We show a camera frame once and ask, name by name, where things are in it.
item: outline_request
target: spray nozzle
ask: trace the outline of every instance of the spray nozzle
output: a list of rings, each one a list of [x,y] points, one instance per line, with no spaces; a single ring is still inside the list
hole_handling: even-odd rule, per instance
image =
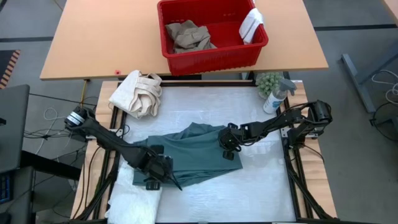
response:
[[[287,79],[281,79],[279,80],[279,89],[281,91],[290,91],[290,94],[292,96],[294,96],[294,91],[297,89],[296,85],[294,84],[294,82],[292,82],[291,80],[287,80]]]

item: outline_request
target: keyboard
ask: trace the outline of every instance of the keyboard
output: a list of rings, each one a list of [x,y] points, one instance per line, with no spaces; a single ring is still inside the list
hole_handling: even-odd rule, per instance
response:
[[[9,174],[0,174],[0,204],[11,200],[11,177]]]

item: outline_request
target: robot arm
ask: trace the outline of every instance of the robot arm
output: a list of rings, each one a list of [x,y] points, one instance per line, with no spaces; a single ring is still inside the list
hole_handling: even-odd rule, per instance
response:
[[[149,177],[147,190],[158,190],[160,182],[171,180],[181,190],[173,175],[173,160],[164,156],[163,146],[137,146],[129,144],[95,120],[95,114],[88,108],[76,107],[65,119],[65,126],[75,134],[92,135],[97,144],[105,150],[118,151],[128,164]]]
[[[302,110],[308,108],[308,116],[302,115]],[[320,100],[290,107],[275,118],[265,122],[251,122],[237,125],[229,123],[228,127],[218,134],[220,146],[225,149],[223,157],[233,160],[234,151],[240,152],[241,146],[251,146],[265,138],[270,132],[300,124],[288,131],[287,137],[291,146],[303,143],[308,134],[321,135],[323,129],[330,124],[332,117],[330,106]]]

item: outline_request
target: white towel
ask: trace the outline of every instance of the white towel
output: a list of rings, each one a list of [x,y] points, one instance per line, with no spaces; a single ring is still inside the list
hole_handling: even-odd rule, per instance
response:
[[[161,82],[156,74],[143,75],[138,70],[132,71],[109,101],[137,119],[149,113],[156,116],[162,95]]]
[[[122,158],[118,178],[114,184],[110,209],[105,213],[110,224],[154,224],[159,205],[160,190],[146,190],[132,184],[134,169]]]
[[[243,39],[244,44],[251,44],[254,33],[260,24],[264,23],[264,17],[257,8],[250,10],[249,14],[243,20],[239,28],[239,34]]]

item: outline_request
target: gray floor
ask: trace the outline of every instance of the gray floor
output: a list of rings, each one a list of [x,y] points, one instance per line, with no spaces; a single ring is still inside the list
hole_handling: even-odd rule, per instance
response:
[[[346,26],[366,24],[392,24],[388,12],[379,0],[304,0],[314,26]],[[58,0],[63,7],[65,1]],[[0,13],[0,38],[53,36],[61,10],[51,0],[8,0]],[[338,216],[344,220],[396,223],[398,219],[398,148],[397,144],[382,137],[369,123],[371,118],[359,100],[350,77],[340,61],[341,54],[349,53],[357,67],[367,65],[383,49],[398,39],[396,29],[317,32],[329,69],[312,72],[291,72],[293,79],[304,81],[309,100],[324,100],[333,108],[334,121],[320,138],[325,157],[326,172]],[[19,49],[18,60],[9,86],[29,84],[32,93],[51,95],[69,100],[80,100],[82,81],[39,80],[51,42],[0,43],[0,50]],[[398,63],[389,69],[398,72]],[[204,79],[238,78],[238,74],[204,75]],[[98,96],[101,80],[89,83],[87,96]],[[382,97],[386,87],[368,83],[374,103],[385,102]],[[48,128],[51,121],[43,117],[47,108],[54,108],[58,116],[66,116],[74,103],[51,100],[37,96],[29,98],[26,130]],[[397,113],[389,108],[390,113]],[[54,128],[62,128],[62,119]],[[68,139],[46,141],[40,155],[54,158],[70,152],[82,143]],[[41,140],[26,139],[24,149],[36,152]],[[46,175],[38,174],[37,180]],[[36,210],[50,208],[71,191],[66,180],[54,178],[36,187],[39,203]],[[56,209],[69,215],[74,193]],[[60,221],[65,218],[51,210],[38,213],[38,223]]]

